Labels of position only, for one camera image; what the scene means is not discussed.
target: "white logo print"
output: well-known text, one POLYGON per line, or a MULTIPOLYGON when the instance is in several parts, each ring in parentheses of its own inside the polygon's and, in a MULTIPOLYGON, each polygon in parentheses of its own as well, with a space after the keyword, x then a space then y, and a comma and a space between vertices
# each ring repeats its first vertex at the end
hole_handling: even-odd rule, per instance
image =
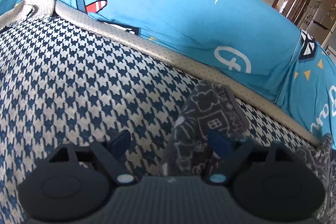
MULTIPOLYGON (((336 115, 336 99, 333 96, 333 92, 336 92, 336 87, 334 85, 332 85, 329 89, 329 97, 330 97, 330 100, 332 102, 331 115, 335 116, 336 115)), ((319 117, 316 118, 316 123, 311 124, 310 133, 313 132, 313 127, 316 128, 317 130, 319 130, 320 126, 323 126, 323 121, 322 121, 321 117, 326 118, 328 116, 329 116, 329 106, 328 106, 328 104, 325 104, 323 106, 322 111, 320 112, 319 117)))
POLYGON ((227 51, 227 52, 231 52, 237 56, 239 56, 241 59, 244 60, 245 64, 246 64, 246 70, 245 73, 251 73, 251 62, 250 60, 246 57, 246 55, 244 55, 243 53, 241 53, 240 51, 236 50, 235 48, 231 48, 231 47, 226 47, 226 46, 219 46, 215 49, 215 57, 217 58, 217 60, 221 63, 223 63, 224 65, 227 65, 229 67, 229 70, 232 70, 232 68, 235 68, 237 71, 241 71, 241 66, 239 64, 236 63, 237 58, 232 58, 230 61, 224 59, 223 57, 221 57, 221 55, 219 54, 219 51, 227 51))

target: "yellow triangle print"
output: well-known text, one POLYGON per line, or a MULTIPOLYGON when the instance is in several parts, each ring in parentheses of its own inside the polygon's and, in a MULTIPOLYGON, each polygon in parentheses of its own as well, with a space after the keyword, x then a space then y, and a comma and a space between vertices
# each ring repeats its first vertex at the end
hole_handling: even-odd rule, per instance
POLYGON ((321 69, 323 69, 323 62, 322 59, 319 61, 319 63, 317 64, 318 67, 320 67, 321 69))
POLYGON ((308 81, 309 80, 309 76, 310 76, 310 70, 305 71, 304 75, 306 76, 307 81, 308 81))

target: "refrigerator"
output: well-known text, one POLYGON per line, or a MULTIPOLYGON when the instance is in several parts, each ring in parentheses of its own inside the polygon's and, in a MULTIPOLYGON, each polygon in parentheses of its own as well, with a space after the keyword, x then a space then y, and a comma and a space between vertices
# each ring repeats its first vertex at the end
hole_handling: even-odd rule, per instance
POLYGON ((319 1, 321 4, 306 31, 326 49, 328 40, 336 28, 336 0, 319 1))
POLYGON ((336 51, 332 47, 328 46, 325 52, 327 53, 327 55, 329 55, 330 59, 334 62, 334 64, 336 64, 336 51))
POLYGON ((306 30, 312 21, 314 15, 316 14, 317 8, 312 6, 307 6, 306 12, 303 14, 302 19, 297 25, 301 30, 306 30))

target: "gray patterned blanket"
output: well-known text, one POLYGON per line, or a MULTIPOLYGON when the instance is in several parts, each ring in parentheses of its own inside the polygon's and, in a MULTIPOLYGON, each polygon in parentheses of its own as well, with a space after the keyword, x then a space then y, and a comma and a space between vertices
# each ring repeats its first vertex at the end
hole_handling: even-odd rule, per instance
POLYGON ((161 160, 165 176, 210 174, 219 157, 213 155, 208 132, 220 136, 243 133, 249 127, 232 90, 201 81, 185 102, 161 160))
MULTIPOLYGON (((171 128, 199 79, 59 17, 32 18, 0 33, 0 224, 21 223, 17 185, 60 143, 88 145, 127 129, 122 158, 133 174, 157 175, 171 128)), ((310 145, 236 99, 245 135, 262 145, 310 145)))
POLYGON ((336 223, 336 150, 333 138, 326 134, 318 148, 298 147, 295 154, 314 172, 325 188, 325 200, 316 217, 322 223, 336 223))

